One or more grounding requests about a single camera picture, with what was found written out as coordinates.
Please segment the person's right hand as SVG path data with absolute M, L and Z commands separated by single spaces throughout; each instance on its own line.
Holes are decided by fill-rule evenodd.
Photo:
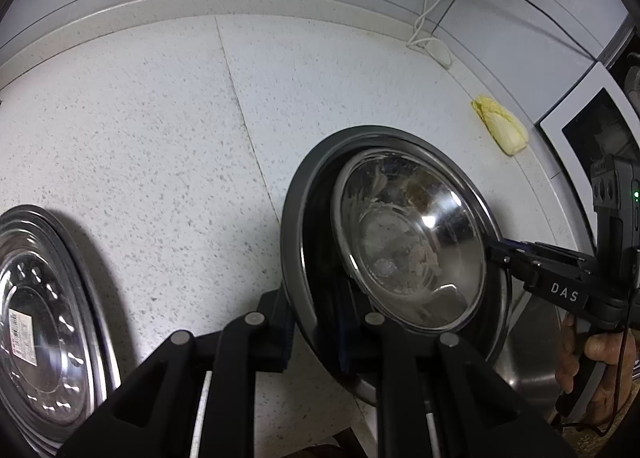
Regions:
M 574 378 L 579 371 L 579 357 L 575 348 L 575 317 L 567 314 L 562 323 L 555 379 L 564 393 L 574 388 Z M 623 334 L 593 334 L 584 344 L 582 352 L 590 360 L 605 363 L 605 374 L 594 392 L 582 418 L 587 423 L 608 422 L 622 409 L 632 391 L 632 371 L 637 358 L 637 344 L 631 330 L 627 333 L 622 364 L 619 365 Z

